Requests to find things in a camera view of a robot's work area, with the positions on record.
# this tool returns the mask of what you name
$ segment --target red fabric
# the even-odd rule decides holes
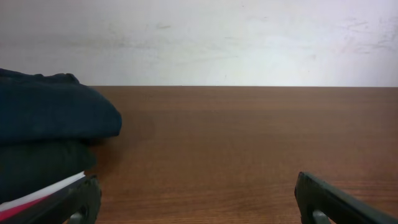
[[[14,207],[14,208],[10,208],[10,209],[7,209],[5,211],[0,212],[0,222],[5,220],[5,219],[7,219],[7,218],[9,218],[9,217],[11,217],[11,216],[13,216],[13,215],[18,214],[19,212],[21,212],[21,211],[23,211],[23,210],[25,210],[27,208],[30,208],[31,206],[41,202],[43,199],[45,199],[47,197],[48,196],[42,197],[42,198],[39,198],[37,200],[34,200],[34,201],[31,201],[31,202],[25,203],[23,205],[20,205],[20,206]]]

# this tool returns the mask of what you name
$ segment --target wood grain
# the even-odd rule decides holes
[[[300,223],[309,171],[398,217],[398,88],[97,87],[98,223]]]

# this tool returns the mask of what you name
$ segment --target white wall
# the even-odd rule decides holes
[[[87,85],[398,86],[398,1],[1,1],[0,67]]]

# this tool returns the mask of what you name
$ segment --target folded towel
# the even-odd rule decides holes
[[[46,141],[0,147],[0,203],[10,202],[93,167],[80,141]]]
[[[117,136],[121,116],[72,74],[51,77],[0,69],[0,144]]]

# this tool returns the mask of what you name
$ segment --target folded cloth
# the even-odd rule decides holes
[[[0,144],[117,136],[121,116],[72,74],[51,77],[0,70]]]
[[[20,81],[39,81],[47,83],[79,83],[79,80],[72,74],[56,74],[49,77],[45,77],[42,74],[28,75],[21,72],[15,72],[0,68],[0,77],[9,78],[11,80]]]
[[[29,195],[96,164],[80,141],[0,147],[0,203]]]

